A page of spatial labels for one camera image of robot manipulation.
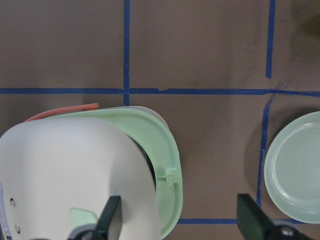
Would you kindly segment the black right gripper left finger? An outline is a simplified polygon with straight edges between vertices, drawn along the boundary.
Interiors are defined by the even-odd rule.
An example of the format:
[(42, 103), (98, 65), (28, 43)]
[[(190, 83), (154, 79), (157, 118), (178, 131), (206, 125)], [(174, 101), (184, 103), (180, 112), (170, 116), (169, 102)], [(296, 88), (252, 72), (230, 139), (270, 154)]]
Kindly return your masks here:
[(122, 199), (112, 195), (106, 202), (95, 227), (80, 227), (68, 240), (119, 240), (122, 231)]

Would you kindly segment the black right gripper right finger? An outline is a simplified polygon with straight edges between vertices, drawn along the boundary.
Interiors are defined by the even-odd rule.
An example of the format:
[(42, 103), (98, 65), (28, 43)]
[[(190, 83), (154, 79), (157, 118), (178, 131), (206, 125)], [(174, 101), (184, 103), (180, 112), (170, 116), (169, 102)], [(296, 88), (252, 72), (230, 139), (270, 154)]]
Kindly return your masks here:
[(248, 193), (236, 200), (237, 226), (245, 240), (309, 240), (310, 237), (288, 224), (275, 224)]

